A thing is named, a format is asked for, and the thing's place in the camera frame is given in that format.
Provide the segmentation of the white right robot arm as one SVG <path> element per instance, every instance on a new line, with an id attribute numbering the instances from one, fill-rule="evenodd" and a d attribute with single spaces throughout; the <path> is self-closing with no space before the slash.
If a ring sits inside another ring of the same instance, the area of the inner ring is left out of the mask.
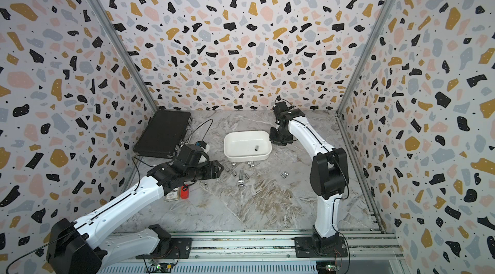
<path id="1" fill-rule="evenodd" d="M 314 252 L 325 255 L 347 244 L 340 235 L 337 218 L 340 201 L 348 191 L 348 156 L 343 148 L 336 148 L 321 137 L 312 127 L 303 111 L 288 106 L 285 101 L 273 106 L 276 127 L 270 129 L 272 144 L 286 146 L 299 141 L 312 159 L 309 182 L 318 196 L 317 218 L 313 225 L 310 243 L 296 240 L 296 247 L 304 254 Z"/>

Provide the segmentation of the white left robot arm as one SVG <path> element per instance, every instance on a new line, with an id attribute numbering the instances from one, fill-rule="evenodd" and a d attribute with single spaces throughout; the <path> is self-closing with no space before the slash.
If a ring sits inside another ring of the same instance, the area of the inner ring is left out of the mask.
<path id="1" fill-rule="evenodd" d="M 211 160 L 209 146 L 186 144 L 170 162 L 151 168 L 123 194 L 93 212 L 52 226 L 46 260 L 56 273 L 97 273 L 131 259 L 187 258 L 170 233 L 158 224 L 111 239 L 110 234 L 137 212 L 175 189 L 197 181 L 217 179 L 223 165 Z"/>

